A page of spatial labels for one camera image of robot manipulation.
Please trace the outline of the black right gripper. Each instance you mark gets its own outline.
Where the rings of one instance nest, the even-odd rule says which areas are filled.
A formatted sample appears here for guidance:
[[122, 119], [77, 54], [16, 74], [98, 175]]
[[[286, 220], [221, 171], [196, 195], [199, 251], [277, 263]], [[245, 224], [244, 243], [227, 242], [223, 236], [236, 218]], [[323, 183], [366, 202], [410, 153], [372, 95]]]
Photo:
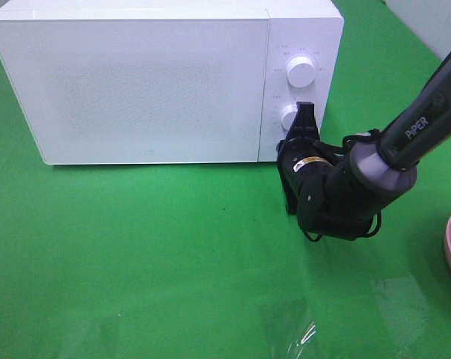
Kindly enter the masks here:
[[338, 146], [320, 141], [314, 103], [299, 101], [296, 106], [292, 129], [277, 146], [277, 169], [290, 215], [297, 212], [303, 184], [326, 174], [340, 160]]

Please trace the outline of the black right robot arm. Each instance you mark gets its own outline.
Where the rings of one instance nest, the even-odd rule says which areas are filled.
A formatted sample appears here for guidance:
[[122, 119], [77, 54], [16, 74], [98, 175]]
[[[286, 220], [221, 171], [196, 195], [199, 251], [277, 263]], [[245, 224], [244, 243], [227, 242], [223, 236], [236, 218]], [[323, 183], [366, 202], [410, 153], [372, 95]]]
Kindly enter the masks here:
[[384, 129], [321, 140], [311, 102], [299, 102], [277, 145], [286, 210], [304, 236], [353, 241], [374, 236], [382, 210], [410, 191], [422, 157], [451, 136], [451, 51], [418, 97]]

